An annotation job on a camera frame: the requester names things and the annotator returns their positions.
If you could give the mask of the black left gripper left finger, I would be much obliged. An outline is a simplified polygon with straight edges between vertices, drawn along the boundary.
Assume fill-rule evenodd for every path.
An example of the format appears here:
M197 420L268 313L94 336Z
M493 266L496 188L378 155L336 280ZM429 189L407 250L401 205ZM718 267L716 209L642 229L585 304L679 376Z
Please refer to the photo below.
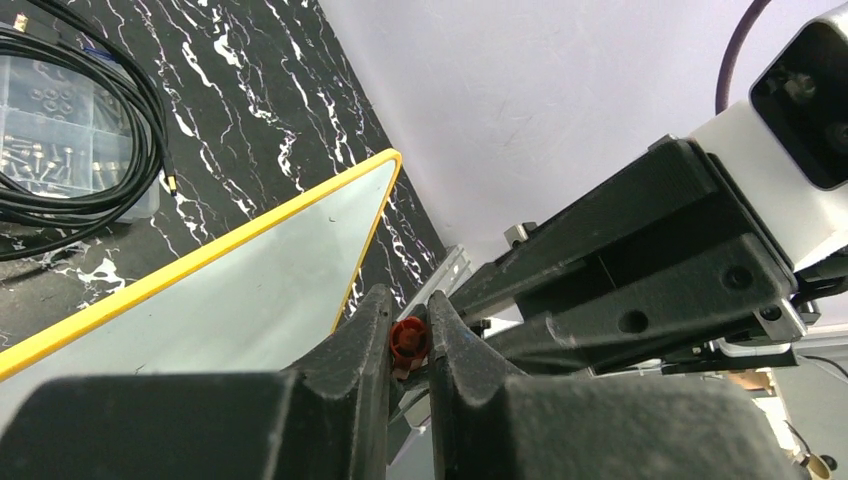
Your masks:
M382 479L392 299L273 373L67 377L1 438L5 479Z

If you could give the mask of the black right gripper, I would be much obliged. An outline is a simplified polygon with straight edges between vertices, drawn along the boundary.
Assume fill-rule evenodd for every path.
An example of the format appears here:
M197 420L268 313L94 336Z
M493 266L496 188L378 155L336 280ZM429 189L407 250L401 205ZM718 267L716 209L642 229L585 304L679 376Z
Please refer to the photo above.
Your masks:
M794 272L719 159L667 139L532 229L450 297L466 322L516 306L490 345L530 374L609 373L787 323L847 288L847 264Z

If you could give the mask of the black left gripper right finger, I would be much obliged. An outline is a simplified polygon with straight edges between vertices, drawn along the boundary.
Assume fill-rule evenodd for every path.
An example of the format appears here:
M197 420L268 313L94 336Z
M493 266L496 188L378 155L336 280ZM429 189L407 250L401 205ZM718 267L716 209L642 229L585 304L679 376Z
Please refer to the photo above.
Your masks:
M736 385L662 376L530 376L427 304L439 479L795 479Z

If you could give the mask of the red marker cap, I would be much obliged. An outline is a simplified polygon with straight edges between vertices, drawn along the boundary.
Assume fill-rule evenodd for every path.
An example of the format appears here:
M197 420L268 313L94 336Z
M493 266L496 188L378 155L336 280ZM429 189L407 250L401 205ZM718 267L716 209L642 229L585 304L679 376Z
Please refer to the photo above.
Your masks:
M428 356L430 337L423 320L409 316L396 322L389 331L389 349L392 355L392 376L406 380L421 368Z

